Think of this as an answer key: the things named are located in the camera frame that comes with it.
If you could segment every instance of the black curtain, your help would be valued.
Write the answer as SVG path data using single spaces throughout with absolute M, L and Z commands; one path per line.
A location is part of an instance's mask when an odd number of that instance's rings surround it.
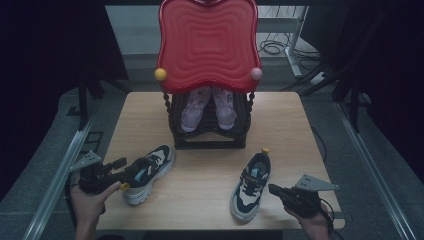
M 396 1 L 360 69 L 368 113 L 424 182 L 424 3 Z
M 99 80 L 128 79 L 104 6 L 79 2 L 0 3 L 1 199 L 82 75 L 96 98 Z

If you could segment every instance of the pink ball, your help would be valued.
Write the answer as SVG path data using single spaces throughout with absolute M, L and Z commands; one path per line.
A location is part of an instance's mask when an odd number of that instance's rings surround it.
M 260 68 L 253 68 L 252 71 L 250 71 L 250 75 L 252 75 L 253 80 L 260 80 L 262 77 L 262 70 Z

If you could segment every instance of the metal bracket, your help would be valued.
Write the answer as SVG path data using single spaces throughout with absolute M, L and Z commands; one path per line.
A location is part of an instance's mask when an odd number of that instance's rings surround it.
M 69 168 L 69 172 L 75 172 L 81 168 L 90 166 L 102 160 L 97 154 L 90 150 L 89 153 L 84 155 L 80 160 L 78 160 L 73 166 Z
M 308 191 L 338 190 L 339 186 L 325 182 L 321 179 L 304 174 L 296 183 L 295 187 Z

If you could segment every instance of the wooden table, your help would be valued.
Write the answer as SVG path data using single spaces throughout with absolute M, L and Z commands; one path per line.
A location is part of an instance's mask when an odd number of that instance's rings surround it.
M 263 147 L 270 149 L 268 183 L 292 187 L 303 174 L 330 181 L 299 96 L 287 92 L 255 95 L 245 149 L 177 150 L 174 167 L 155 181 L 144 203 L 130 206 L 121 192 L 112 194 L 98 229 L 299 229 L 297 220 L 284 211 L 281 200 L 271 195 L 268 187 L 263 191 L 260 211 L 250 223 L 238 223 L 230 213 L 230 196 L 240 174 Z M 162 96 L 160 92 L 128 95 L 105 163 L 127 157 L 131 164 L 159 145 L 173 145 Z M 333 191 L 320 192 L 320 196 L 340 212 Z M 344 224 L 344 219 L 334 222 L 336 229 Z

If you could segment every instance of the person's arm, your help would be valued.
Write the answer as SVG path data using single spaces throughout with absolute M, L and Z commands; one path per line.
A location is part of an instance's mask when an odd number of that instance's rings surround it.
M 71 201 L 77 221 L 75 239 L 95 239 L 96 227 L 103 211 L 104 202 L 119 189 L 120 184 L 120 182 L 116 182 L 98 195 L 86 194 L 79 185 L 71 189 Z
M 321 204 L 321 208 L 327 212 L 327 207 L 324 204 Z M 327 220 L 318 213 L 313 218 L 302 218 L 297 215 L 292 210 L 284 207 L 284 210 L 293 217 L 295 217 L 300 225 L 302 226 L 303 231 L 305 231 L 306 235 L 308 235 L 311 240 L 329 240 L 330 236 L 328 233 L 328 223 Z

